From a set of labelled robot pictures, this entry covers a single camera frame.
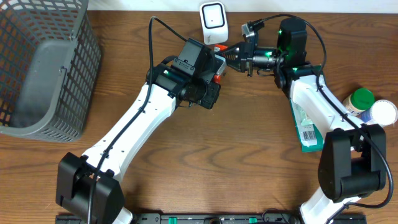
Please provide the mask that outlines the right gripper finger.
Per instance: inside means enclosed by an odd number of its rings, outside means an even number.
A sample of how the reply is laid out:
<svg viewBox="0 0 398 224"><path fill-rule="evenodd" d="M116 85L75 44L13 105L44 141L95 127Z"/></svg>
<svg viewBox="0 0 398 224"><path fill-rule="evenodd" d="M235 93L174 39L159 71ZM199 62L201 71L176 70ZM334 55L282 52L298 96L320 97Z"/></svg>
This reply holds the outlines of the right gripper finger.
<svg viewBox="0 0 398 224"><path fill-rule="evenodd" d="M239 45L233 45L221 51L221 56L225 59L237 59L239 58Z"/></svg>
<svg viewBox="0 0 398 224"><path fill-rule="evenodd" d="M226 59L226 64L228 67L232 68L233 70L240 72L240 61L239 60Z"/></svg>

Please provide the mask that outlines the red white small packet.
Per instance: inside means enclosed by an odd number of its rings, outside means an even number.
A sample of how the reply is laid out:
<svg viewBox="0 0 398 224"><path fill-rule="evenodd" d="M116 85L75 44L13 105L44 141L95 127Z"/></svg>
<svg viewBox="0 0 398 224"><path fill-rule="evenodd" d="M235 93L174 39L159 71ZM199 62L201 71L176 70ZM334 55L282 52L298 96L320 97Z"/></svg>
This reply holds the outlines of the red white small packet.
<svg viewBox="0 0 398 224"><path fill-rule="evenodd" d="M228 47L221 44L216 44L214 46L215 52L215 59L216 59L216 73L213 77L213 82L220 84L221 83L221 76L224 74L224 70L226 68L226 59L222 56L217 55L216 53L222 50L227 49Z"/></svg>

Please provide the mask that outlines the green white package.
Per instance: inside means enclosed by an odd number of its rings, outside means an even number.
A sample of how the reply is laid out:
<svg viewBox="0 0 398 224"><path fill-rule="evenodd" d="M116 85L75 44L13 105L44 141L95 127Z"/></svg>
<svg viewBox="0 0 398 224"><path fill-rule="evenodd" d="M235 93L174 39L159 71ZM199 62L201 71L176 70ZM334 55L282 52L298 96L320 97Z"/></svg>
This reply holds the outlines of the green white package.
<svg viewBox="0 0 398 224"><path fill-rule="evenodd" d="M302 152L322 151L324 140L314 123L309 126L300 125L300 110L303 109L292 99L293 87L294 85L290 87L291 92L289 93L289 103L297 137L302 147Z"/></svg>

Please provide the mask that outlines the green lid jar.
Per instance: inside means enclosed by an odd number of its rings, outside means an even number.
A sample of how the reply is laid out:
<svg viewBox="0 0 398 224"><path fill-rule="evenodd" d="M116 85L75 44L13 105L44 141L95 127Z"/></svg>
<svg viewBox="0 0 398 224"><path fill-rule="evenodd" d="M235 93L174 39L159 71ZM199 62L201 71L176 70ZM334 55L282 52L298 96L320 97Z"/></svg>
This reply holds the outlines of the green lid jar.
<svg viewBox="0 0 398 224"><path fill-rule="evenodd" d="M366 89L359 88L347 96L342 104L349 114L358 116L362 112L370 109L375 102L374 94Z"/></svg>

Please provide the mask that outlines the white jar blue label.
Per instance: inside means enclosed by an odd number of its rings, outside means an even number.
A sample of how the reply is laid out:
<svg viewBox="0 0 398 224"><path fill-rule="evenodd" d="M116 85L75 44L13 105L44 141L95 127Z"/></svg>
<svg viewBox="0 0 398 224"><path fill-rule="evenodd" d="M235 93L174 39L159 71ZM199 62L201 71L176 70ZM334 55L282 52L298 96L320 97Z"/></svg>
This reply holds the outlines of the white jar blue label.
<svg viewBox="0 0 398 224"><path fill-rule="evenodd" d="M362 112L359 118L368 125L389 126L397 121L397 107L391 101L377 100L370 109Z"/></svg>

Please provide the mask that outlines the pale green wipes packet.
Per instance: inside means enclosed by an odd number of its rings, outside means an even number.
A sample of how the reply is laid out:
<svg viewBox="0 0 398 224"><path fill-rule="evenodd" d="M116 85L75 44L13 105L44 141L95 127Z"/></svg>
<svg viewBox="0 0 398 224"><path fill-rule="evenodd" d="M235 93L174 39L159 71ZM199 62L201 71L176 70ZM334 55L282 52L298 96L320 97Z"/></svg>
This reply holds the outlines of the pale green wipes packet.
<svg viewBox="0 0 398 224"><path fill-rule="evenodd" d="M300 110L300 125L301 126L309 126L312 125L313 121L310 119L309 115L306 114L303 110Z"/></svg>

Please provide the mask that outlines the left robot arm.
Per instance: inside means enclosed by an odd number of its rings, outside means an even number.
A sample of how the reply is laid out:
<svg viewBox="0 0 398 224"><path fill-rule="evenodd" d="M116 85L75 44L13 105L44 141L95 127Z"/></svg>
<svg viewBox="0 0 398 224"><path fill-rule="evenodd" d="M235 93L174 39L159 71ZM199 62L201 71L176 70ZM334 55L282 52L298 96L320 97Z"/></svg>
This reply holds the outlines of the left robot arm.
<svg viewBox="0 0 398 224"><path fill-rule="evenodd" d="M67 153L58 164L56 203L86 223L132 223L121 182L155 129L186 101L212 109L220 93L224 57L194 39L180 55L151 67L135 102L81 156Z"/></svg>

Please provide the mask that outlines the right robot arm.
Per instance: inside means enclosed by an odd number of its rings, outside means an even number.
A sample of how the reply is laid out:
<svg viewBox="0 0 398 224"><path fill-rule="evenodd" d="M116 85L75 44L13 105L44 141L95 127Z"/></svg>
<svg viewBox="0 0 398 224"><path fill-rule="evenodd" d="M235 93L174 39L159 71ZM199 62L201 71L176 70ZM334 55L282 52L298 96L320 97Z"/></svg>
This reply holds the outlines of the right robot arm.
<svg viewBox="0 0 398 224"><path fill-rule="evenodd" d="M307 59L307 32L312 25L290 14L280 16L277 45L258 45L264 19L243 24L243 41L220 54L229 67L251 76L272 72L286 97L308 114L323 138L318 166L319 187L299 208L300 223L332 223L361 199L387 189L384 203L394 192L386 159L386 134L378 124L353 116L328 89L323 65Z"/></svg>

